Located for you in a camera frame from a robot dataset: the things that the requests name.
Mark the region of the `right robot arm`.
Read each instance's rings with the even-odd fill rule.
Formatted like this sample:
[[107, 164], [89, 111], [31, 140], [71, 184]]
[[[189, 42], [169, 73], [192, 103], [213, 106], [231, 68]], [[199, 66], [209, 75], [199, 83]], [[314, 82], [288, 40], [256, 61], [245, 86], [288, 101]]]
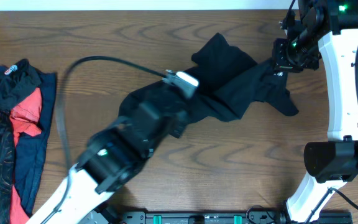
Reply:
[[298, 1], [281, 21], [286, 36], [273, 45], [278, 72], [326, 72], [329, 124], [325, 142], [304, 149], [306, 174], [285, 202], [279, 223], [351, 223], [349, 213], [325, 213], [333, 195], [358, 176], [358, 1]]

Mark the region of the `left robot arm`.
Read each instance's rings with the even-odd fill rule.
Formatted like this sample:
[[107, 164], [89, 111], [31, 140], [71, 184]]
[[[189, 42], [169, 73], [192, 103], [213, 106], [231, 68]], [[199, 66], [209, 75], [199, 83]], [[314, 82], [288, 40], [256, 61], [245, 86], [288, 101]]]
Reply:
[[135, 177], [168, 136], [179, 138], [188, 120], [191, 84], [153, 83], [131, 92], [119, 116], [93, 135], [68, 176], [29, 223], [78, 223]]

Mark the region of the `black t-shirt with white logo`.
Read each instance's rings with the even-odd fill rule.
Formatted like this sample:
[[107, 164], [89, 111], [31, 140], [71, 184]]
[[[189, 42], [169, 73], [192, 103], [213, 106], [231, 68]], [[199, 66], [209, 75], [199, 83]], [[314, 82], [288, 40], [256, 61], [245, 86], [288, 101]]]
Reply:
[[286, 88], [288, 74], [276, 72], [271, 58], [257, 63], [217, 33], [191, 59], [196, 65], [185, 72], [199, 85], [190, 99], [182, 98], [181, 91], [167, 77], [128, 94], [119, 107], [119, 115], [130, 116], [151, 96], [157, 96], [165, 106], [180, 100], [186, 103], [187, 117], [170, 131], [171, 136], [179, 138], [187, 125], [208, 116], [223, 122], [241, 119], [256, 101], [270, 104], [285, 116], [298, 114]]

